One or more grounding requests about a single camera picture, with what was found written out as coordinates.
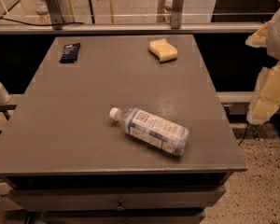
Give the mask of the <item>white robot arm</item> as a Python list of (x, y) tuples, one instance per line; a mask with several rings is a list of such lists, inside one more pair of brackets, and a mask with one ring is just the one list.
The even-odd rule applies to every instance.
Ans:
[(261, 69), (248, 107), (247, 121), (260, 125), (269, 121), (280, 108), (280, 8), (245, 43), (254, 48), (266, 48), (267, 54), (277, 60), (273, 68)]

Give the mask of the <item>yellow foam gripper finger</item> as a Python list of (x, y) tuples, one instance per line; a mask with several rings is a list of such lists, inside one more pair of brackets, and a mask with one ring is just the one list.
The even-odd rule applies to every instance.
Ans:
[(246, 119), (250, 124), (260, 125), (269, 121), (279, 108), (280, 62), (273, 68), (263, 67), (261, 69)]
[(266, 47), (266, 38), (269, 31), (270, 23), (267, 21), (264, 23), (254, 34), (250, 35), (245, 43), (249, 47), (253, 48), (265, 48)]

